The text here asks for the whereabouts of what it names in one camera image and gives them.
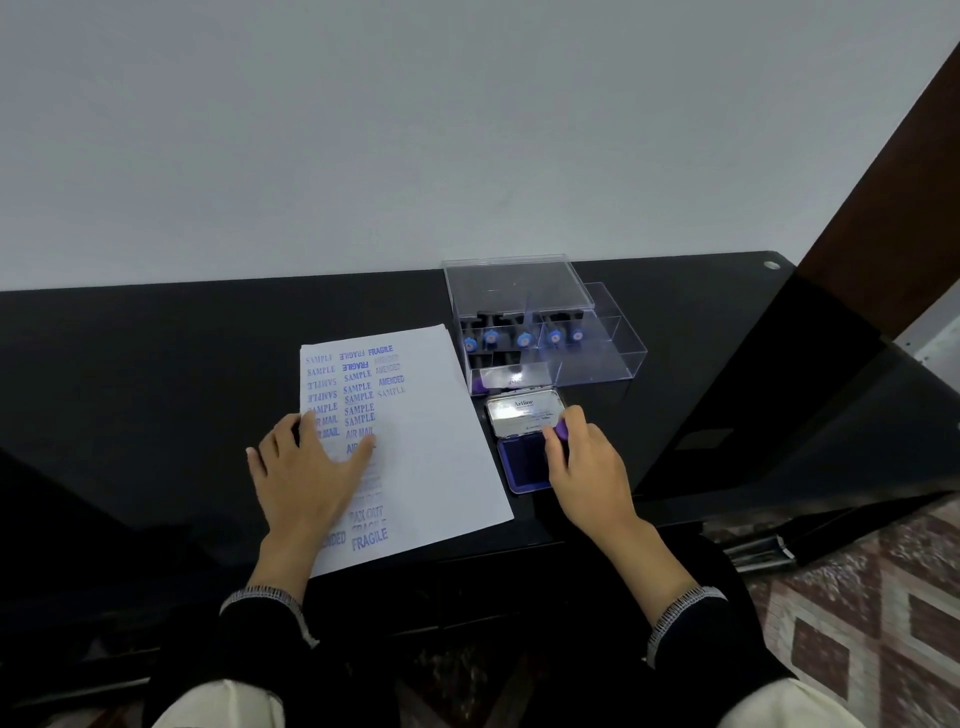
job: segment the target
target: tiled floor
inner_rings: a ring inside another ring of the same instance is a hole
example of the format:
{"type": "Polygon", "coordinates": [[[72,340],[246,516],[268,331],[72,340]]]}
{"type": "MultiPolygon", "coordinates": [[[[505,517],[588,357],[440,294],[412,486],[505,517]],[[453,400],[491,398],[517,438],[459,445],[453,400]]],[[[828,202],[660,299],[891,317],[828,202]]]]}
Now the tiled floor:
{"type": "MultiPolygon", "coordinates": [[[[960,728],[960,499],[749,588],[770,649],[868,728],[960,728]]],[[[524,653],[504,671],[496,655],[472,659],[471,645],[461,652],[424,658],[429,691],[397,683],[405,728],[518,725],[541,664],[524,653]]],[[[138,724],[137,706],[53,723],[138,724]]]]}

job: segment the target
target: finger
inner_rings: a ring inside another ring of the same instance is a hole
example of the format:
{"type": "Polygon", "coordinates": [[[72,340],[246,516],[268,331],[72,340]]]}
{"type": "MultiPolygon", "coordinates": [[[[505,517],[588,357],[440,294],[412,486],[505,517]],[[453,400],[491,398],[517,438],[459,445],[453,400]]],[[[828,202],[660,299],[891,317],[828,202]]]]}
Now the finger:
{"type": "Polygon", "coordinates": [[[250,468],[250,477],[253,478],[253,487],[259,490],[267,479],[267,469],[263,467],[260,453],[256,448],[247,448],[247,467],[250,468]]]}
{"type": "Polygon", "coordinates": [[[278,456],[279,450],[276,449],[276,436],[274,435],[274,431],[270,430],[267,436],[260,441],[260,457],[263,460],[263,464],[267,466],[267,472],[270,471],[270,466],[276,462],[278,456]]]}
{"type": "Polygon", "coordinates": [[[574,404],[563,411],[561,417],[566,422],[566,431],[568,436],[566,441],[570,449],[574,450],[578,445],[585,445],[589,440],[590,431],[587,428],[587,418],[584,416],[584,408],[579,404],[574,404]]]}
{"type": "Polygon", "coordinates": [[[608,442],[609,442],[609,440],[607,440],[607,435],[605,435],[605,434],[603,433],[603,430],[600,429],[600,428],[599,428],[597,425],[595,425],[594,423],[589,423],[589,424],[587,425],[587,429],[589,430],[589,433],[590,433],[590,439],[595,440],[595,441],[598,442],[598,443],[608,443],[608,442]]]}
{"type": "Polygon", "coordinates": [[[323,460],[330,458],[320,444],[320,435],[317,434],[317,413],[308,409],[300,417],[300,447],[302,449],[318,450],[323,460]]]}
{"type": "Polygon", "coordinates": [[[297,449],[297,441],[294,440],[294,425],[300,421],[300,413],[294,412],[290,415],[284,415],[274,427],[274,437],[276,438],[276,449],[282,455],[297,449]]]}
{"type": "Polygon", "coordinates": [[[546,454],[546,464],[550,470],[550,482],[556,484],[567,475],[564,445],[553,427],[543,428],[543,440],[543,452],[546,454]]]}
{"type": "Polygon", "coordinates": [[[356,485],[360,482],[364,470],[367,469],[367,466],[370,464],[370,459],[373,457],[373,448],[375,446],[376,438],[373,437],[373,435],[367,435],[360,441],[357,449],[353,451],[353,455],[351,455],[347,461],[348,480],[351,485],[356,485]]]}

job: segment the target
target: white paper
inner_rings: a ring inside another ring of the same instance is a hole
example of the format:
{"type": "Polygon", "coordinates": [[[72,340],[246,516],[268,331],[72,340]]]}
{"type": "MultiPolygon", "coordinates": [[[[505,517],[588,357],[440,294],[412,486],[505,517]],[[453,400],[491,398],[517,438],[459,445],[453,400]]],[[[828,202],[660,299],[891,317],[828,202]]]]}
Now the white paper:
{"type": "Polygon", "coordinates": [[[444,326],[300,348],[300,411],[327,454],[376,450],[316,576],[514,517],[444,326]]]}

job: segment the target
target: person's left hand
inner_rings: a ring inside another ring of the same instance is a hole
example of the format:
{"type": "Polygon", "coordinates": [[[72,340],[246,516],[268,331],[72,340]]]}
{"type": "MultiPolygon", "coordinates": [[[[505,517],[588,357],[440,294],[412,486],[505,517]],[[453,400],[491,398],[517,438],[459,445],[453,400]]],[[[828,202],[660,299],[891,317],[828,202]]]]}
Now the person's left hand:
{"type": "Polygon", "coordinates": [[[317,555],[327,532],[344,513],[376,444],[368,435],[349,460],[335,463],[317,437],[316,415],[287,415],[260,443],[247,448],[256,497],[267,517],[272,543],[317,555]],[[300,445],[293,426],[300,422],[300,445]]]}

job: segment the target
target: desk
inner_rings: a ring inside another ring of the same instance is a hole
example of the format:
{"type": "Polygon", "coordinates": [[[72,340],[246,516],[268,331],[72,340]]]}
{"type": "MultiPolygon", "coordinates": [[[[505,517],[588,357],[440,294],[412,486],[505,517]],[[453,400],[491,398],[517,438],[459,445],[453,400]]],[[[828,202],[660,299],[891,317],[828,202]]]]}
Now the desk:
{"type": "MultiPolygon", "coordinates": [[[[955,487],[960,398],[782,257],[576,268],[650,352],[629,386],[564,392],[623,455],[645,518],[955,487]]],[[[300,345],[453,323],[440,270],[7,292],[0,321],[4,548],[23,554],[0,611],[31,628],[242,581],[265,531],[244,447],[297,408],[300,345]]],[[[510,501],[512,522],[314,582],[402,574],[435,595],[437,569],[576,538],[549,491],[510,501]]]]}

